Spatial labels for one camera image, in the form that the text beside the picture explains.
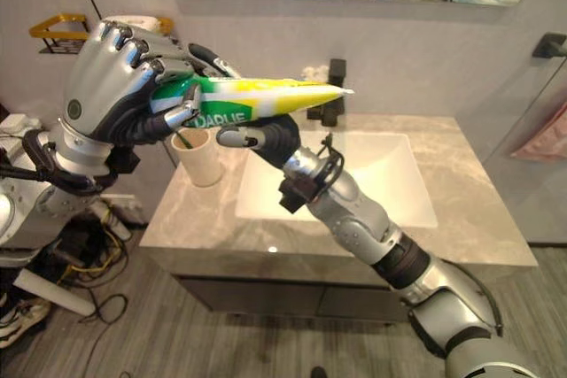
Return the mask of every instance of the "pink towel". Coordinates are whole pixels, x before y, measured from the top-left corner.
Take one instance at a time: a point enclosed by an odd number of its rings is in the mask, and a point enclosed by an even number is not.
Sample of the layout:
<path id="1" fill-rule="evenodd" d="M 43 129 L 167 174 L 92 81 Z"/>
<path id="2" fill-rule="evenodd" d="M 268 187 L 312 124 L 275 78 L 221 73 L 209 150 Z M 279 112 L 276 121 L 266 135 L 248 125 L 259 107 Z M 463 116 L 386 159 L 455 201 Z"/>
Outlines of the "pink towel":
<path id="1" fill-rule="evenodd" d="M 512 154 L 514 158 L 551 162 L 567 158 L 567 102 L 553 119 L 528 143 Z"/>

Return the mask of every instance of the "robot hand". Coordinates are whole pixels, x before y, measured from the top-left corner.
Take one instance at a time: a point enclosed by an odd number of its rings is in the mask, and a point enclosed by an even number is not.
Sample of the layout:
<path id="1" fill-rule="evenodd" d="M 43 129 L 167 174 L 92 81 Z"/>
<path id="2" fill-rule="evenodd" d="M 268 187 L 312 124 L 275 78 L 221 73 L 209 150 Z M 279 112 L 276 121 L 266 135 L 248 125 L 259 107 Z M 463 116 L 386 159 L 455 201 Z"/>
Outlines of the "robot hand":
<path id="1" fill-rule="evenodd" d="M 193 73 L 189 55 L 176 40 L 102 21 L 71 72 L 64 122 L 97 142 L 155 143 L 195 115 L 198 100 L 189 93 L 173 110 L 152 114 L 151 93 Z"/>

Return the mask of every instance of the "faucet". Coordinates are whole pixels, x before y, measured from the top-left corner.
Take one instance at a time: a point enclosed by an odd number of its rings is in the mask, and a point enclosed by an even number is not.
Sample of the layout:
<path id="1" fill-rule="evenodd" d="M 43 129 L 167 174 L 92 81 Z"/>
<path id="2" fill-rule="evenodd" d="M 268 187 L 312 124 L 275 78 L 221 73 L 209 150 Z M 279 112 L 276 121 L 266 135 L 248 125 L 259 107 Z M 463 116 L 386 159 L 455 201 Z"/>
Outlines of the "faucet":
<path id="1" fill-rule="evenodd" d="M 333 58 L 329 63 L 329 78 L 327 82 L 334 86 L 343 87 L 346 77 L 346 61 Z M 337 117 L 345 113 L 345 98 L 342 96 L 326 104 L 307 109 L 308 120 L 320 120 L 325 127 L 335 127 Z"/>

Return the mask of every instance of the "bathroom sink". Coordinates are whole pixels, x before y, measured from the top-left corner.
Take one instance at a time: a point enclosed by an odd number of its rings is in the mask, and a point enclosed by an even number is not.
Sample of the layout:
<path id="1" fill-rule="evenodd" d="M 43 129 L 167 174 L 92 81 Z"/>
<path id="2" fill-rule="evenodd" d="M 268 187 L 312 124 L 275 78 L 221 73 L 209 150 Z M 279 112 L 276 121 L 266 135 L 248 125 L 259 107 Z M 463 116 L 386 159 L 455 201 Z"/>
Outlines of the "bathroom sink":
<path id="1" fill-rule="evenodd" d="M 324 131 L 301 133 L 301 143 L 313 152 L 321 148 Z M 427 188 L 406 135 L 395 133 L 337 132 L 333 146 L 345 155 L 348 170 L 364 193 L 378 201 L 401 226 L 436 228 Z M 237 217 L 268 220 L 316 221 L 303 206 L 291 214 L 280 204 L 278 191 L 284 178 L 253 152 L 246 159 L 237 199 Z"/>

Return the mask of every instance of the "humanoid robot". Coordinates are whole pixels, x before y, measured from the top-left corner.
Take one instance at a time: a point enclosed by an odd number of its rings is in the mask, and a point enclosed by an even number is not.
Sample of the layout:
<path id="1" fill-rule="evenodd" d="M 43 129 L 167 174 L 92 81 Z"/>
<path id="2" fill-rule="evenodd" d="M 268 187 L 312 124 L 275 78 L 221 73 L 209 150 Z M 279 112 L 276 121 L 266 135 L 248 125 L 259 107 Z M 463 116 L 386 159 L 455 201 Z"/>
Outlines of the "humanoid robot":
<path id="1" fill-rule="evenodd" d="M 215 55 L 201 59 L 225 76 L 235 73 Z M 27 131 L 0 165 L 3 273 L 18 280 L 71 216 L 119 174 L 132 172 L 133 146 L 155 143 L 198 116 L 195 89 L 165 111 L 151 112 L 149 103 L 160 85 L 203 73 L 202 65 L 171 38 L 115 22 L 97 25 L 69 77 L 58 124 L 49 132 Z M 366 197 L 330 137 L 315 154 L 301 146 L 293 119 L 282 115 L 222 127 L 217 142 L 252 149 L 282 170 L 282 206 L 294 212 L 306 204 L 339 245 L 390 284 L 410 307 L 417 336 L 446 361 L 447 377 L 537 377 L 501 338 L 500 313 L 487 290 L 422 250 Z"/>

